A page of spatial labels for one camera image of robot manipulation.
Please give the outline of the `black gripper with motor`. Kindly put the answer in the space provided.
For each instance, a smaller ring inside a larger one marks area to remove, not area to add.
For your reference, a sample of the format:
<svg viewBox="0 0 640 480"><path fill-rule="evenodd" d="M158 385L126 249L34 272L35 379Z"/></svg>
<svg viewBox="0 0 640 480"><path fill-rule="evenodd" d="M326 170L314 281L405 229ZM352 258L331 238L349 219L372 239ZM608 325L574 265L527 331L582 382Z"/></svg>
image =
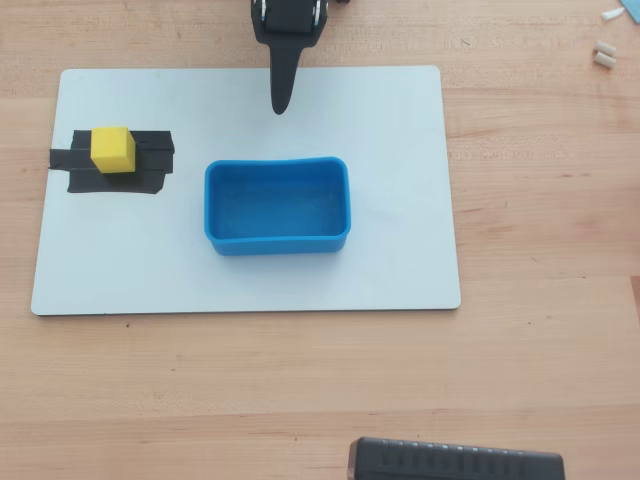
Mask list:
<svg viewBox="0 0 640 480"><path fill-rule="evenodd" d="M291 100L302 48L317 44L328 19L327 0L253 0L251 20L256 40L270 48L273 111L283 114Z"/></svg>

